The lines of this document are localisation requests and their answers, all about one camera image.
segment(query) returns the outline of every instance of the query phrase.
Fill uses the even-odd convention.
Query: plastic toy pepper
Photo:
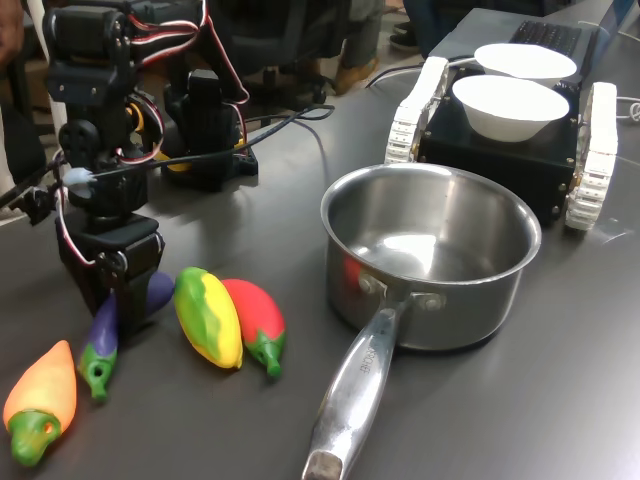
[[[71,424],[76,412],[76,374],[69,344],[56,343],[24,372],[4,404],[2,419],[11,435],[11,453],[26,466]]]
[[[173,280],[163,272],[155,272],[147,287],[146,314],[151,315],[165,306],[173,295]],[[118,313],[112,293],[100,306],[87,344],[78,361],[78,372],[91,388],[91,397],[97,401],[107,399],[106,385],[111,377],[118,353]]]
[[[180,325],[196,351],[221,368],[242,366],[238,314],[227,289],[201,268],[184,269],[173,297]]]
[[[276,302],[260,287],[245,280],[223,280],[238,312],[244,346],[267,374],[277,378],[282,373],[280,355],[286,339],[284,319]]]

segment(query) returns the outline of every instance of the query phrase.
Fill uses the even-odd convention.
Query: stainless steel saucepan
[[[427,164],[350,173],[322,199],[329,302],[362,328],[322,402],[303,480],[343,480],[375,416],[396,344],[452,350],[492,335],[540,225],[509,190]]]

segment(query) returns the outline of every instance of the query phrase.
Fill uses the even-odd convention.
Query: white bowl
[[[476,50],[475,59],[488,74],[533,80],[549,88],[576,73],[578,68],[561,53],[517,43],[485,45]]]
[[[453,84],[471,128],[500,142],[523,142],[569,112],[569,102],[529,80],[474,75]]]

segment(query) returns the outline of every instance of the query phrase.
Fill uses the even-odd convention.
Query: screw
[[[360,285],[360,289],[366,294],[375,293],[378,290],[378,284],[376,281],[367,274],[361,274],[360,278],[358,278],[358,284]]]
[[[429,312],[440,310],[444,306],[442,297],[435,293],[420,295],[418,305]]]

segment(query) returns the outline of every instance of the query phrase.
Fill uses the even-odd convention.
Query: table surface
[[[618,36],[594,78],[640,96],[639,55],[637,42]],[[312,125],[315,138],[287,127],[256,148],[259,178],[223,193],[152,178],[144,213],[167,241],[162,270],[197,265],[245,278],[280,305],[289,333],[277,383],[248,355],[236,373],[209,364],[167,306],[119,355],[106,405],[92,405],[79,382],[75,420],[39,467],[18,466],[0,435],[0,478],[300,478],[318,406],[354,338],[325,301],[320,199],[340,176],[382,161],[393,113],[415,78],[389,78],[339,101],[330,119]],[[632,154],[637,128],[621,125],[622,157],[640,158]],[[351,478],[640,477],[636,181],[638,164],[619,160],[591,232],[544,233],[508,322],[487,345],[456,355],[397,352]],[[52,219],[3,227],[0,252],[6,398],[57,340],[77,354],[91,319],[58,260]]]

